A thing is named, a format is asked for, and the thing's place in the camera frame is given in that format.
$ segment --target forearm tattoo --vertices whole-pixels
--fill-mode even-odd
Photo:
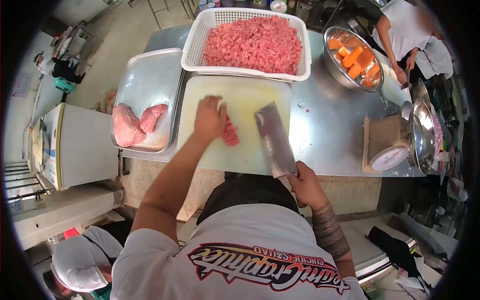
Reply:
[[[312,210],[312,222],[317,245],[330,253],[334,260],[350,251],[347,239],[329,202]]]

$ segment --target graphic print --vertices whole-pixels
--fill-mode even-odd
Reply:
[[[287,290],[298,281],[310,282],[317,288],[335,288],[340,295],[350,289],[337,269],[321,257],[230,243],[200,244],[187,256],[197,267],[200,280],[217,272],[228,284],[239,278],[267,285],[274,291]]]

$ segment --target floor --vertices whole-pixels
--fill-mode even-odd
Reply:
[[[168,4],[178,0],[167,0]],[[163,0],[152,0],[155,10],[164,7]],[[162,11],[157,14],[162,28],[183,25],[191,22],[182,7]],[[104,40],[96,45],[96,51],[88,59],[92,67],[84,68],[86,75],[76,91],[67,97],[67,104],[83,108],[93,108],[98,101],[105,101],[106,94],[117,89],[123,69],[129,59],[143,52],[150,35],[158,30],[152,13],[145,0],[134,2],[130,8],[126,2],[107,13],[89,29]],[[130,174],[124,176],[126,205],[137,208],[150,184],[166,163],[125,159]],[[212,190],[222,183],[223,172],[197,169],[177,219],[186,222],[198,208],[202,208]],[[318,180],[332,203],[336,214],[351,214],[375,210],[381,188],[381,178],[318,176]],[[305,216],[311,211],[304,208]]]

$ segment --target white plastic basket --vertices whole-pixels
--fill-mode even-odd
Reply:
[[[220,24],[231,23],[238,19],[248,20],[253,17],[273,17],[278,16],[287,19],[290,26],[297,30],[297,36],[302,46],[300,62],[297,68],[297,75],[284,73],[265,73],[258,70],[235,68],[235,67],[214,67],[205,66],[204,49],[207,44],[210,29],[217,28]],[[188,33],[183,55],[181,57],[181,66],[191,72],[207,74],[224,74],[247,77],[269,78],[281,81],[303,81],[310,76],[310,65],[312,56],[310,54],[310,42],[308,39],[307,27],[302,19],[279,12],[251,8],[211,8],[198,14],[193,22],[192,28]]]

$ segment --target raw meat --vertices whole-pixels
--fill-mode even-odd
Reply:
[[[158,117],[167,111],[167,104],[158,104],[144,110],[140,118],[140,127],[145,131],[152,133],[155,131],[155,124]]]
[[[227,122],[225,123],[225,128],[222,132],[222,140],[227,146],[235,146],[240,143],[239,136],[235,132],[235,127],[233,127],[232,121],[227,115]]]
[[[120,147],[130,147],[143,141],[147,135],[130,107],[120,103],[113,108],[113,133]]]
[[[286,19],[255,17],[211,29],[204,56],[207,66],[296,75],[301,50],[297,30]]]

